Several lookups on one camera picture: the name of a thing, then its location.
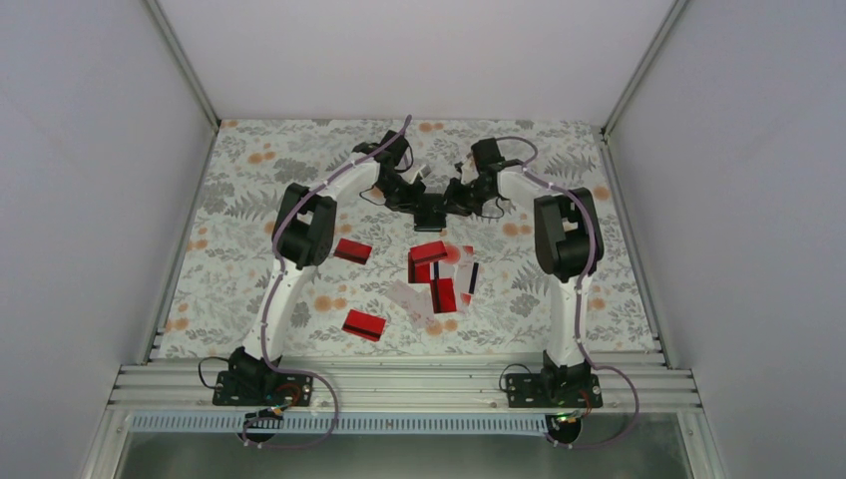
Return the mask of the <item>red card black stripe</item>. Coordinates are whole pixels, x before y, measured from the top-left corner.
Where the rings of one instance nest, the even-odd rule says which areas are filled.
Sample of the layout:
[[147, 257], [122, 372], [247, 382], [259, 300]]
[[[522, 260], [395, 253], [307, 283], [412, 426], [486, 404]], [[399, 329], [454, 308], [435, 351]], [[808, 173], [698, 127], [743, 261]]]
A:
[[349, 334], [378, 342], [384, 332], [387, 320], [357, 309], [350, 309], [341, 329]]

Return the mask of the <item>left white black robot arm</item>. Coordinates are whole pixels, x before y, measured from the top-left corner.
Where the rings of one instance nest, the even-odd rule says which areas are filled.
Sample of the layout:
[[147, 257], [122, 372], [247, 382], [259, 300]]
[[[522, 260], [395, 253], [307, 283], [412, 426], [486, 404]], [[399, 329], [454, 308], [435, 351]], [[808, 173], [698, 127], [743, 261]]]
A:
[[259, 313], [242, 343], [243, 352], [268, 369], [254, 365], [239, 377], [238, 391], [254, 404], [269, 401], [277, 390], [278, 365], [294, 307], [317, 268], [334, 245], [337, 206], [376, 184], [407, 149], [403, 129], [373, 146], [361, 144], [324, 180], [293, 183], [282, 197], [271, 236], [273, 261]]

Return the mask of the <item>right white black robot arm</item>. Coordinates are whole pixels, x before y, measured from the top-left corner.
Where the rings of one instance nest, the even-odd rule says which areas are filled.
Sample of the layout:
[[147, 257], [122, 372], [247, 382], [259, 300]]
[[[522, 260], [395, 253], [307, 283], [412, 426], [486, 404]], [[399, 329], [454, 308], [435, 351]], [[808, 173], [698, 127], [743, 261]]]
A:
[[592, 193], [542, 179], [531, 171], [531, 160], [505, 159], [496, 138], [472, 145], [469, 162], [476, 178], [451, 180], [443, 211], [479, 217], [487, 202], [499, 199], [533, 214], [537, 263], [558, 283], [551, 291], [550, 339], [543, 351], [540, 390], [548, 403], [564, 406], [577, 396], [579, 385], [590, 381], [593, 366], [583, 341], [583, 316], [604, 246]]

